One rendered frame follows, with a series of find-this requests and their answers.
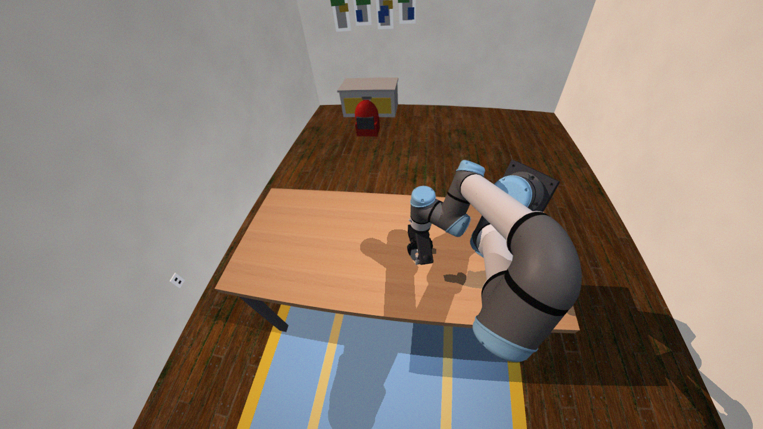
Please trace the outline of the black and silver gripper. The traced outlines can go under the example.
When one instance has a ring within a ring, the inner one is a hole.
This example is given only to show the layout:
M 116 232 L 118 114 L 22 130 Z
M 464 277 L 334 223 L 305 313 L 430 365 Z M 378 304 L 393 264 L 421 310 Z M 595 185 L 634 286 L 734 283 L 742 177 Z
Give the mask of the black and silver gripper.
M 417 231 L 417 230 L 414 230 L 414 228 L 412 228 L 411 225 L 408 225 L 408 237 L 409 237 L 409 239 L 411 241 L 411 243 L 408 244 L 408 254 L 411 256 L 412 260 L 416 260 L 416 255 L 415 255 L 416 252 L 417 252 L 416 233 L 417 234 L 425 234 L 429 230 L 426 230 L 426 231 Z M 430 243 L 431 243 L 431 248 L 433 248 L 433 244 L 432 244 L 431 238 L 430 238 Z

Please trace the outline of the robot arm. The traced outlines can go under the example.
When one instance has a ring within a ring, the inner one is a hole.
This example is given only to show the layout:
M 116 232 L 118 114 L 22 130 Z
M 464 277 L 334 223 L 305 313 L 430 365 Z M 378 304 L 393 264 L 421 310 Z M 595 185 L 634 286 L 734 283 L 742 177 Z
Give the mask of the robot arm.
M 460 237 L 469 227 L 470 204 L 479 211 L 470 245 L 484 257 L 487 281 L 473 332 L 498 358 L 520 363 L 575 304 L 581 264 L 560 223 L 534 211 L 544 198 L 536 175 L 513 173 L 493 184 L 484 173 L 479 164 L 461 161 L 444 202 L 433 188 L 414 188 L 408 220 L 417 231 L 429 230 L 433 223 Z

